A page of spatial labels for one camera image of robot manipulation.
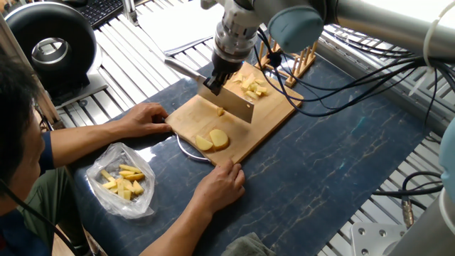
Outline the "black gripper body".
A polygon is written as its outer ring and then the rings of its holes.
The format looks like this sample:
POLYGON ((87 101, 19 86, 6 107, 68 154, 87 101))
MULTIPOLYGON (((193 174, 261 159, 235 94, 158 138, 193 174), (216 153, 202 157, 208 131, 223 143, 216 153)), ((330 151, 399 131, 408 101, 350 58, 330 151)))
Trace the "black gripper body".
POLYGON ((254 36, 216 34, 212 56, 213 75, 235 73, 250 55, 254 36))

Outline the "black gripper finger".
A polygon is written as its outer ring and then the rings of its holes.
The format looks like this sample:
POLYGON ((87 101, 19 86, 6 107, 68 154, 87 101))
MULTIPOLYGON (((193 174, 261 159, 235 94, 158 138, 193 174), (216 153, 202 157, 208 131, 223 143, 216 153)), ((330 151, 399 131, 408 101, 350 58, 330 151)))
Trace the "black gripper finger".
POLYGON ((199 94, 219 95, 225 84, 225 72, 214 70, 211 76, 199 75, 199 94))
POLYGON ((224 87, 226 83, 237 74, 237 71, 222 71, 220 73, 221 87, 224 87))

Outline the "person's left hand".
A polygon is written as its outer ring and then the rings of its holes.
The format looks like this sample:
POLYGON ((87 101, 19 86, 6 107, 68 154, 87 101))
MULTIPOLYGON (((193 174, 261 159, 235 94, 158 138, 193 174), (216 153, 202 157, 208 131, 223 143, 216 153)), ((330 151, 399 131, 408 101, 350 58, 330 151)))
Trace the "person's left hand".
POLYGON ((159 103, 140 103, 112 124, 119 139, 143 137, 171 132, 171 126, 164 122, 167 117, 168 113, 159 103))

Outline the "person's right hand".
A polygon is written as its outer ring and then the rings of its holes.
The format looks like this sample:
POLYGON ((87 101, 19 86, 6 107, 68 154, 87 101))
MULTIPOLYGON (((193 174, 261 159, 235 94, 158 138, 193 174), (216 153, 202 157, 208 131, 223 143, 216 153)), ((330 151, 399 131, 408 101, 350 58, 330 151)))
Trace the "person's right hand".
POLYGON ((190 212, 213 215, 234 203, 244 193, 245 173, 241 164, 231 160, 216 166, 197 185, 187 209, 190 212))

